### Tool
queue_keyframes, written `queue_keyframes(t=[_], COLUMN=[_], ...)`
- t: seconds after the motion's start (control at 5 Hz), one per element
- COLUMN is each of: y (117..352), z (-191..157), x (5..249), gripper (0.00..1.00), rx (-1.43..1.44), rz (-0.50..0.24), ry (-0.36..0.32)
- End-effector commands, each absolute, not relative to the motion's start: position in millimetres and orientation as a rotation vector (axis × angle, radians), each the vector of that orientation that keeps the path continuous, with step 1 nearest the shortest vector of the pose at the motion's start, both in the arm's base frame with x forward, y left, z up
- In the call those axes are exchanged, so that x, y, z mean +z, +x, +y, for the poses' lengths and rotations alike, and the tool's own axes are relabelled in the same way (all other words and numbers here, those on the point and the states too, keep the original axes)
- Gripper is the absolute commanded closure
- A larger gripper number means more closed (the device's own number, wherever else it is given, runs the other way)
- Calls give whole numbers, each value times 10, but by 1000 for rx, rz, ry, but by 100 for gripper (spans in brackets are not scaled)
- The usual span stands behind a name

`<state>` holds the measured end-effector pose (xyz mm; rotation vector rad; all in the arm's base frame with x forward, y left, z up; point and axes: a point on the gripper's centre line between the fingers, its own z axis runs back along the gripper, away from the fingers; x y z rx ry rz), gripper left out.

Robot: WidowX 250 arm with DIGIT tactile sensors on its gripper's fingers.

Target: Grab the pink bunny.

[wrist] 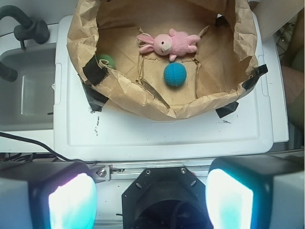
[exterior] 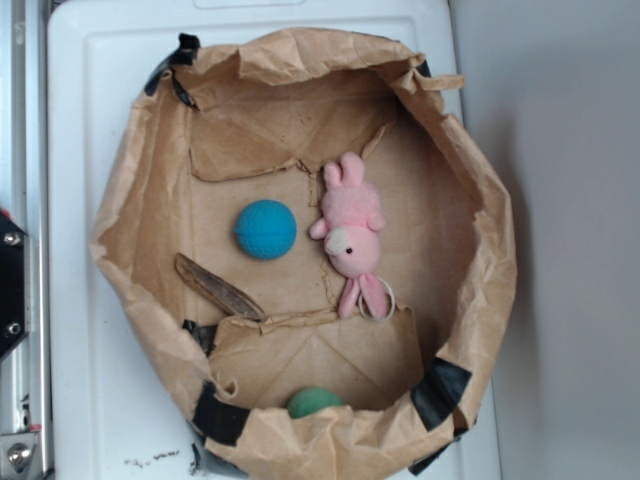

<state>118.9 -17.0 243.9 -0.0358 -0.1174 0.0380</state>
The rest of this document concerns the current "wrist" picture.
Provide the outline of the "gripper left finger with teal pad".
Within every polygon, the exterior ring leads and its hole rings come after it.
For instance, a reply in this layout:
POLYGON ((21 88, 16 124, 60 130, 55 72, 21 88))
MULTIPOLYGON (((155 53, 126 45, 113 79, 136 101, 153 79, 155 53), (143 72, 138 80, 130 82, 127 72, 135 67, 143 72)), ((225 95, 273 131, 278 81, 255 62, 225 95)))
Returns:
POLYGON ((2 229, 91 229, 97 188, 83 162, 2 162, 2 229))

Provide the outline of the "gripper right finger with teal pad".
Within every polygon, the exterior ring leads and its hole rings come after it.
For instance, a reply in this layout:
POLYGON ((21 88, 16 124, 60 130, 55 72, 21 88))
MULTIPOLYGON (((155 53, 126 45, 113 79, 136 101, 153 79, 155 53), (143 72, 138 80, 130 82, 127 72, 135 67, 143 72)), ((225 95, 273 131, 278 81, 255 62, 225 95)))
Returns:
POLYGON ((303 229, 305 162, 299 156, 226 156, 210 165, 206 205, 216 229, 303 229))

